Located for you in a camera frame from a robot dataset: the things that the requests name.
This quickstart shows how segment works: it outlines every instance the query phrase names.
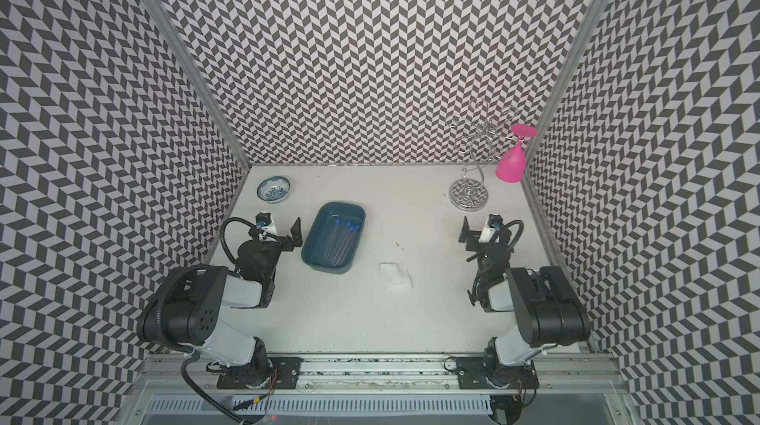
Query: small bowl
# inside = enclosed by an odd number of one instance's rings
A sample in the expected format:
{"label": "small bowl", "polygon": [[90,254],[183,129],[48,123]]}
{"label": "small bowl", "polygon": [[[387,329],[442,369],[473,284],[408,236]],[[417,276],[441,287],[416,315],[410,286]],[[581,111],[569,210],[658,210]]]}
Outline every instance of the small bowl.
{"label": "small bowl", "polygon": [[277,204],[290,194],[290,181],[284,176],[272,176],[258,185],[256,189],[258,198],[270,204]]}

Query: black and white chevron wall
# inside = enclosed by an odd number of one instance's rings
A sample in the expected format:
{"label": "black and white chevron wall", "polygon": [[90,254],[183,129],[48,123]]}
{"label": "black and white chevron wall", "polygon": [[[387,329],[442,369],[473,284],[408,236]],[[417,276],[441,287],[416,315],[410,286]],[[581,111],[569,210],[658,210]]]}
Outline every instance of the black and white chevron wall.
{"label": "black and white chevron wall", "polygon": [[530,173],[646,423],[760,423],[760,0],[612,0]]}
{"label": "black and white chevron wall", "polygon": [[448,115],[535,123],[590,2],[162,1],[250,161],[306,164],[459,161]]}
{"label": "black and white chevron wall", "polygon": [[234,160],[137,0],[0,0],[0,422],[113,418]]}

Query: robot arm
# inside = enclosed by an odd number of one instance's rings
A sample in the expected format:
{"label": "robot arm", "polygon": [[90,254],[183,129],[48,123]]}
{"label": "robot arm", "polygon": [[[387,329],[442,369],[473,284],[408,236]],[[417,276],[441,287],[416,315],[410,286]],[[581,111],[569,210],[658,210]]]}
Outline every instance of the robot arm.
{"label": "robot arm", "polygon": [[[240,245],[237,258],[233,256],[227,246],[225,236],[227,226],[233,222],[244,224],[250,228],[251,240],[246,240]],[[229,218],[220,227],[220,243],[227,259],[234,265],[235,270],[240,273],[243,280],[254,281],[261,286],[258,304],[237,307],[266,308],[274,294],[274,275],[280,254],[292,252],[295,247],[303,245],[301,218],[296,219],[290,228],[290,236],[284,237],[277,235],[272,216],[268,212],[259,212],[256,215],[255,224],[243,218]]]}
{"label": "robot arm", "polygon": [[[258,306],[260,300],[260,283],[238,278],[226,267],[206,266],[190,271],[166,299],[165,334],[171,342],[193,347],[202,356],[225,366],[248,364],[253,357],[255,338],[220,320],[219,308],[221,305],[250,308]],[[138,336],[142,341],[160,344],[157,301],[157,295],[151,297],[140,315]]]}
{"label": "robot arm", "polygon": [[506,273],[517,325],[493,342],[499,363],[525,364],[547,349],[589,338],[591,322],[561,268]]}

